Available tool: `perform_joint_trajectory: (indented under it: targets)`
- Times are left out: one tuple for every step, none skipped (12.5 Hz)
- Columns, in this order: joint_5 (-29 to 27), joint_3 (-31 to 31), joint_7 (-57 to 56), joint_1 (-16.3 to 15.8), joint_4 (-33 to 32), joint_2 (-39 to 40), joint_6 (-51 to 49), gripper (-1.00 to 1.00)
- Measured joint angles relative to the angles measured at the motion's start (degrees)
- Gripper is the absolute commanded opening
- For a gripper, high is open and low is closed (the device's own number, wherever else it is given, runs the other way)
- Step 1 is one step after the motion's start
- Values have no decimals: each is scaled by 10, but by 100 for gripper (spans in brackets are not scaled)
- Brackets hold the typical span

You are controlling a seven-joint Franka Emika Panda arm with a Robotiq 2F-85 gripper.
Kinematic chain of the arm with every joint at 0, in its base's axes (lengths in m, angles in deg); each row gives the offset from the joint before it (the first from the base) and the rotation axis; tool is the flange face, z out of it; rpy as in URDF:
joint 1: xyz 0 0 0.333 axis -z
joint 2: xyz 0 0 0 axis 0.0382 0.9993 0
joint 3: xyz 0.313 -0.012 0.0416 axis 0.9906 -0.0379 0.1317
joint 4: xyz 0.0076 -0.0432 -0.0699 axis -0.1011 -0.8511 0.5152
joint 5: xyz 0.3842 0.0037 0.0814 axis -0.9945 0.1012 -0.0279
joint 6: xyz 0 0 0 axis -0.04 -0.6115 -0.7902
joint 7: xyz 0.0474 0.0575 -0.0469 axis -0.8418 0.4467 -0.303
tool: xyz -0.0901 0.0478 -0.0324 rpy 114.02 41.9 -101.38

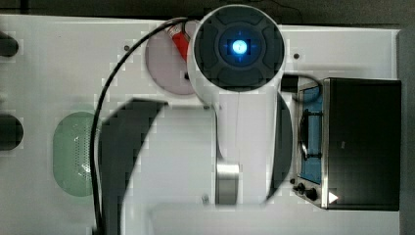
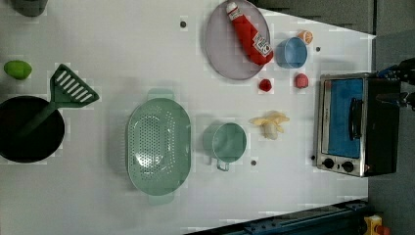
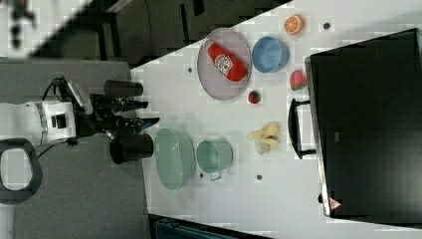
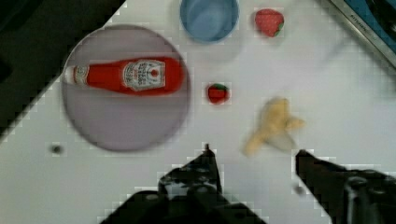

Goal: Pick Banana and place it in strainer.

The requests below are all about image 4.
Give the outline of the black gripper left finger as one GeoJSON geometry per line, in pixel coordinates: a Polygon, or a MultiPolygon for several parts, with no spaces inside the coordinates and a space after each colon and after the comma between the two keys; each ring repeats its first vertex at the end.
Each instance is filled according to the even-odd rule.
{"type": "Polygon", "coordinates": [[[242,203],[222,193],[215,153],[202,154],[163,175],[156,190],[142,190],[100,224],[267,224],[242,203]]]}

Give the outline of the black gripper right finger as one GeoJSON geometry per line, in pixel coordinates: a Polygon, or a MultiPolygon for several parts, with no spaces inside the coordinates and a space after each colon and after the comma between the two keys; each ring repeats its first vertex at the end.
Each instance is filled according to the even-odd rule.
{"type": "Polygon", "coordinates": [[[295,172],[332,224],[396,224],[396,183],[373,169],[347,169],[302,149],[295,172]]]}

